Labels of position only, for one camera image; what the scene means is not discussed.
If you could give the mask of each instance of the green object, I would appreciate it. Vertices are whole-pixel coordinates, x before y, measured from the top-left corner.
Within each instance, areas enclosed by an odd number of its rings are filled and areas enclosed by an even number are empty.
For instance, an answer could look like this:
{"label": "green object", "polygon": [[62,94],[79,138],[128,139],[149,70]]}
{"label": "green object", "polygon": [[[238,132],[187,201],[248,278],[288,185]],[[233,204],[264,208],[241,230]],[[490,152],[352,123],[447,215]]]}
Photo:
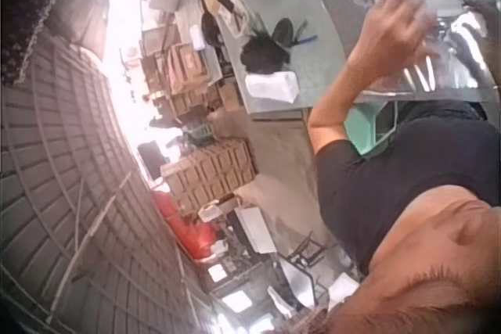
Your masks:
{"label": "green object", "polygon": [[356,103],[344,123],[350,141],[360,154],[367,154],[396,129],[397,102]]}

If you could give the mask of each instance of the stacked cardboard boxes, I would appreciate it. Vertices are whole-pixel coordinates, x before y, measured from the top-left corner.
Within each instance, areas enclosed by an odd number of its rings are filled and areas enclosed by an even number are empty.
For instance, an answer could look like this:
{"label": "stacked cardboard boxes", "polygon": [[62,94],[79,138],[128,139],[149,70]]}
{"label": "stacked cardboard boxes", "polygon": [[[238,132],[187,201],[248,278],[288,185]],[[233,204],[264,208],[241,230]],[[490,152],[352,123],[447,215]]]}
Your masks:
{"label": "stacked cardboard boxes", "polygon": [[254,180],[255,171],[245,140],[227,138],[161,168],[162,177],[183,214],[197,213]]}

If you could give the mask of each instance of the person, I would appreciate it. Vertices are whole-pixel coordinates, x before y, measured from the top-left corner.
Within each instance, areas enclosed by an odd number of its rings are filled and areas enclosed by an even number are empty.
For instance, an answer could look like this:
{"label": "person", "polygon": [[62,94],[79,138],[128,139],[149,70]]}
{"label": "person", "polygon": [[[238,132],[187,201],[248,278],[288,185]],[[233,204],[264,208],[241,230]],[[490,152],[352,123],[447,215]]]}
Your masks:
{"label": "person", "polygon": [[496,127],[467,103],[414,103],[387,148],[370,158],[344,129],[361,91],[433,55],[424,38],[435,20],[423,0],[378,1],[309,118],[321,215],[365,277],[317,333],[501,327],[491,321],[501,312]]}

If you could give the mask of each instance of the concrete floor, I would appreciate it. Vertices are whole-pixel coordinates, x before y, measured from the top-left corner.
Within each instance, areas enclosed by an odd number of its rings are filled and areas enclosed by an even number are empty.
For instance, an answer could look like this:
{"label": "concrete floor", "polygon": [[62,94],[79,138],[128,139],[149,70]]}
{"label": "concrete floor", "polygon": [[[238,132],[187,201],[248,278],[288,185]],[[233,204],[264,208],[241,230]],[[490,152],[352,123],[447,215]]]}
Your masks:
{"label": "concrete floor", "polygon": [[[277,250],[287,255],[310,232],[326,246],[336,244],[323,224],[316,198],[312,149],[301,120],[252,121],[245,110],[211,114],[218,137],[247,138],[258,175],[236,194],[262,209]],[[341,273],[337,249],[326,251],[325,259],[311,273],[323,286],[330,286]]]}

